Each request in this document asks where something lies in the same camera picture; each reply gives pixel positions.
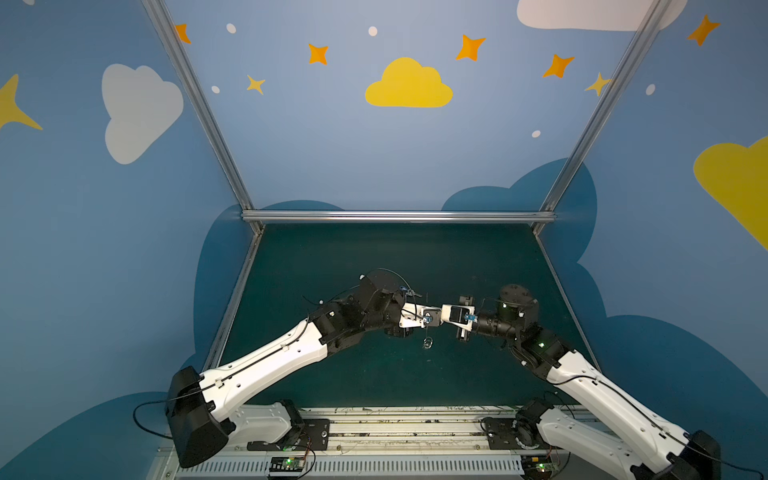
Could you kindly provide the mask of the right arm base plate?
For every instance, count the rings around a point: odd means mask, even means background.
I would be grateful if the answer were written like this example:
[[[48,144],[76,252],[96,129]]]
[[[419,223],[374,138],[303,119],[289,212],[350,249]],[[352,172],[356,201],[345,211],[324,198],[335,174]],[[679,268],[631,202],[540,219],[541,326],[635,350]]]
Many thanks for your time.
[[[538,430],[528,420],[484,417],[480,426],[491,450],[533,450],[541,447]]]

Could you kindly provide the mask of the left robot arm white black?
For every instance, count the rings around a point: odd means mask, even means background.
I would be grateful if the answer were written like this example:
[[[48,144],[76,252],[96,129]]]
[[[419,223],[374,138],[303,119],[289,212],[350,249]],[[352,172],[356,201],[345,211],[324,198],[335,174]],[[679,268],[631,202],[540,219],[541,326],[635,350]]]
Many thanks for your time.
[[[179,464],[194,467],[220,452],[239,427],[235,412],[269,386],[358,344],[369,331],[407,333],[436,327],[450,308],[408,301],[410,288],[391,271],[364,275],[346,296],[321,304],[271,343],[202,373],[193,367],[171,379],[165,415]]]

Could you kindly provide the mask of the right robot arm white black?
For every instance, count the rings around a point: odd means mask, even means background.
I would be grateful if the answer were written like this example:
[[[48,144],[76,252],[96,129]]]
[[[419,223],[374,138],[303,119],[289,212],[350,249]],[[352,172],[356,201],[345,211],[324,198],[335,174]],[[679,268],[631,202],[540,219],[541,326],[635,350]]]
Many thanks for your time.
[[[721,446],[708,433],[687,432],[601,374],[578,350],[538,322],[539,303],[506,285],[492,312],[444,306],[441,320],[464,333],[501,338],[519,363],[564,392],[607,427],[597,430],[534,399],[518,411],[521,444],[544,442],[616,479],[719,479]]]

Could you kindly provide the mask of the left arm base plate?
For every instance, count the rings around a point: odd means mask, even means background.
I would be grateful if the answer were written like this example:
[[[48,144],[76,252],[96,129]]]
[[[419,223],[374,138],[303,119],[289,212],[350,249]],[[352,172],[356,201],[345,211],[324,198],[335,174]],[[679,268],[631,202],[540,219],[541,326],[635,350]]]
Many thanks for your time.
[[[249,442],[248,451],[290,451],[310,447],[314,451],[325,451],[328,448],[330,435],[329,419],[308,419],[299,426],[292,427],[289,432],[276,443]]]

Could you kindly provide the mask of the silver key blue head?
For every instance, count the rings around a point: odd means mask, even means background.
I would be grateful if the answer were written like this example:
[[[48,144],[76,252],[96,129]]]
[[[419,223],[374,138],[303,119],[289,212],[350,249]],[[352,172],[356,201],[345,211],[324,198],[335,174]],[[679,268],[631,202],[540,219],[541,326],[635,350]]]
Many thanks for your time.
[[[418,294],[413,289],[410,289],[410,288],[405,287],[405,286],[401,286],[400,287],[400,291],[403,293],[403,295],[405,297],[412,297],[412,298],[421,298],[422,297],[421,294]]]

